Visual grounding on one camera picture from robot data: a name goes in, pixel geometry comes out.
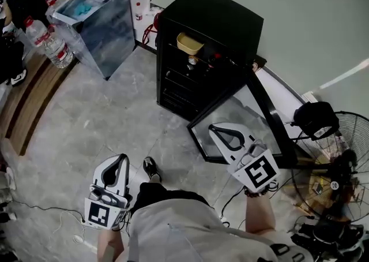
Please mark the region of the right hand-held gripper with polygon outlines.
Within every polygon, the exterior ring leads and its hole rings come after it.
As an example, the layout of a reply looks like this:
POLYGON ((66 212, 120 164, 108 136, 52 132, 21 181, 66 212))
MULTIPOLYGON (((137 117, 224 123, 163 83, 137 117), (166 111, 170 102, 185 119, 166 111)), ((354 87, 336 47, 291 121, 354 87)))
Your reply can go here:
POLYGON ((254 135, 245 125, 213 123, 209 135, 228 162, 227 171, 252 193, 260 193, 280 175, 270 149, 261 140, 254 141, 254 135))

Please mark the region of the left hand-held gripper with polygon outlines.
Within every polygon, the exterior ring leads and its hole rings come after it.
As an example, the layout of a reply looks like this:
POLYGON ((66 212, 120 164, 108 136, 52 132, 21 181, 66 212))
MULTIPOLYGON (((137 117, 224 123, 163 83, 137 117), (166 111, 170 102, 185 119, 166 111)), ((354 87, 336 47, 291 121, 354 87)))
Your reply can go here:
POLYGON ((126 154, 112 156, 99 164, 93 174, 90 194, 85 198, 85 225, 116 229, 128 211, 132 195, 126 193, 130 161, 126 154), (103 188, 113 188, 113 192, 103 188))

